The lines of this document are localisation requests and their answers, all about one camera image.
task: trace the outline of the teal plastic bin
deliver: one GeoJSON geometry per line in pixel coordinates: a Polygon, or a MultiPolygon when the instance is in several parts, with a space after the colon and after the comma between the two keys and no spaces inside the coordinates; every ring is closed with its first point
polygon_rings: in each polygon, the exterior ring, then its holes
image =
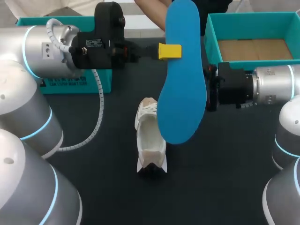
{"type": "Polygon", "coordinates": [[[300,18],[294,12],[226,13],[208,16],[204,45],[211,64],[223,62],[219,40],[284,39],[293,60],[230,61],[231,68],[300,64],[300,18]]]}
{"type": "MultiPolygon", "coordinates": [[[[50,18],[55,18],[65,25],[74,25],[80,31],[94,29],[93,16],[55,16],[55,17],[24,17],[20,18],[17,26],[46,25],[50,18]]],[[[112,85],[112,70],[97,70],[103,86],[103,92],[109,93],[112,85]]],[[[44,79],[41,84],[44,94],[75,94],[75,93],[98,93],[98,86],[91,70],[86,70],[82,77],[76,79],[44,79]]]]}

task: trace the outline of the dark work surface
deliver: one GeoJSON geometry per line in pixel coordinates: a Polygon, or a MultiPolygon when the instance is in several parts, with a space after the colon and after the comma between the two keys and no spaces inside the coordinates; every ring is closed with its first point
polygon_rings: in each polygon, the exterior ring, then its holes
{"type": "MultiPolygon", "coordinates": [[[[158,98],[166,72],[165,62],[149,59],[114,71],[95,139],[49,159],[78,189],[82,225],[266,225],[262,195],[278,172],[271,148],[280,106],[206,112],[191,140],[167,146],[167,174],[136,173],[135,113],[144,97],[158,98]]],[[[61,121],[65,146],[92,132],[98,95],[46,97],[61,121]]]]}

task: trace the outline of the shoe insole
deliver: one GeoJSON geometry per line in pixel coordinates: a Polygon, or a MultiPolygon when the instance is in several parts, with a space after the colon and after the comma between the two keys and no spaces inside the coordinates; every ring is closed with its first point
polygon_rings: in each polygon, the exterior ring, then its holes
{"type": "Polygon", "coordinates": [[[165,41],[181,45],[182,58],[168,60],[167,78],[157,103],[157,120],[166,142],[179,144],[195,133],[206,106],[200,18],[191,0],[175,0],[169,6],[165,41]]]}

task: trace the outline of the white shoe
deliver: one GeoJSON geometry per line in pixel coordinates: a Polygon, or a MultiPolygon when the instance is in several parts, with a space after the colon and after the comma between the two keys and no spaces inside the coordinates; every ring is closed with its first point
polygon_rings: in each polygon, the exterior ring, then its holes
{"type": "Polygon", "coordinates": [[[167,172],[165,156],[166,142],[158,129],[156,115],[157,101],[144,98],[135,116],[135,129],[139,158],[136,171],[146,168],[150,163],[167,172]]]}

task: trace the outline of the white spiral cable wrap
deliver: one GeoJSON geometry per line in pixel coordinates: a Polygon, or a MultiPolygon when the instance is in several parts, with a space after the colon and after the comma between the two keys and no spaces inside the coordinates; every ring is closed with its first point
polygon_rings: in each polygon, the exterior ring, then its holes
{"type": "Polygon", "coordinates": [[[100,105],[99,105],[100,110],[99,110],[98,121],[97,121],[97,124],[95,126],[95,129],[90,134],[90,136],[87,139],[85,139],[83,142],[81,142],[79,144],[76,144],[76,145],[73,145],[73,146],[59,148],[58,151],[70,151],[70,150],[78,149],[78,148],[86,145],[87,143],[89,143],[95,137],[96,133],[99,130],[99,127],[100,127],[100,124],[101,124],[101,121],[102,121],[102,116],[103,116],[104,97],[103,97],[102,84],[100,82],[100,77],[99,77],[99,75],[97,73],[97,70],[92,69],[92,72],[93,72],[95,80],[97,82],[97,86],[98,86],[98,89],[99,89],[99,96],[100,96],[100,105]]]}
{"type": "Polygon", "coordinates": [[[55,47],[59,48],[64,53],[69,53],[70,52],[69,48],[71,46],[64,45],[56,39],[56,37],[53,34],[53,30],[52,30],[53,25],[61,26],[63,24],[59,20],[54,19],[54,18],[48,20],[48,22],[46,24],[48,37],[50,38],[51,42],[55,45],[55,47]]]}
{"type": "MultiPolygon", "coordinates": [[[[60,21],[58,21],[57,19],[50,19],[48,22],[47,22],[47,34],[48,34],[48,37],[50,38],[51,42],[57,47],[59,48],[61,51],[65,52],[65,53],[68,53],[69,52],[69,48],[71,46],[68,46],[68,45],[63,45],[62,43],[60,43],[56,37],[53,35],[53,31],[52,31],[52,26],[53,25],[62,25],[62,23],[60,21]]],[[[102,121],[102,117],[103,117],[103,109],[104,109],[104,96],[103,96],[103,89],[102,89],[102,84],[101,84],[101,81],[100,81],[100,77],[97,73],[97,70],[95,69],[92,69],[92,72],[93,72],[93,75],[95,77],[95,80],[96,80],[96,83],[97,83],[97,86],[98,86],[98,90],[99,90],[99,97],[100,97],[100,104],[99,104],[99,115],[98,115],[98,120],[97,120],[97,124],[93,130],[93,132],[90,134],[90,136],[85,139],[83,142],[79,143],[79,144],[76,144],[76,145],[72,145],[72,146],[69,146],[69,147],[63,147],[63,148],[59,148],[58,151],[70,151],[70,150],[75,150],[75,149],[78,149],[84,145],[86,145],[87,143],[89,143],[94,137],[95,135],[97,134],[99,128],[100,128],[100,124],[101,124],[101,121],[102,121]]]]}

